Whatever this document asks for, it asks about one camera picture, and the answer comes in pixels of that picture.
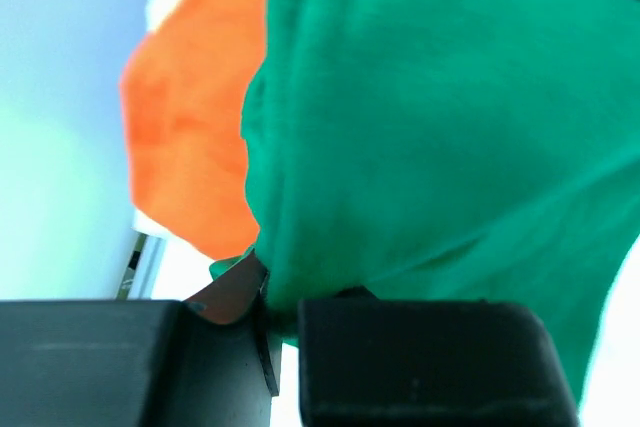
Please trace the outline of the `green t shirt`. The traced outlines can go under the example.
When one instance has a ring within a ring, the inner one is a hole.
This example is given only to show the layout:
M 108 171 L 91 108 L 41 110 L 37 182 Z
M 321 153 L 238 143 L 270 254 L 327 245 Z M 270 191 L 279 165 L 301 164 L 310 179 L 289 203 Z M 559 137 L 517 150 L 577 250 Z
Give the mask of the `green t shirt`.
M 267 0 L 242 110 L 251 249 L 305 297 L 486 299 L 581 398 L 639 235 L 639 0 Z

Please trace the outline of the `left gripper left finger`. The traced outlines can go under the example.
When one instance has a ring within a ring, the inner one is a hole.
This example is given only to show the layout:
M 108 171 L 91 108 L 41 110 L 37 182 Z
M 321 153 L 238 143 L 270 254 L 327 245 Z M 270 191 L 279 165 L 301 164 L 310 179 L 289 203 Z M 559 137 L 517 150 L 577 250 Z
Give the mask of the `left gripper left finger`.
M 266 426 L 281 345 L 248 256 L 184 301 L 6 301 L 5 426 Z

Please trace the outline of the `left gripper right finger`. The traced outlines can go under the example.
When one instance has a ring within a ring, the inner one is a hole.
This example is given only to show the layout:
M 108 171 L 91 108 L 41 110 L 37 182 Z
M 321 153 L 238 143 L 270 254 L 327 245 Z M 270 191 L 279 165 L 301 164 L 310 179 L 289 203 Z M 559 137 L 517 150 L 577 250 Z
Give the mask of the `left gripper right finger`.
M 299 407 L 307 426 L 578 424 L 540 319 L 513 303 L 305 300 Z

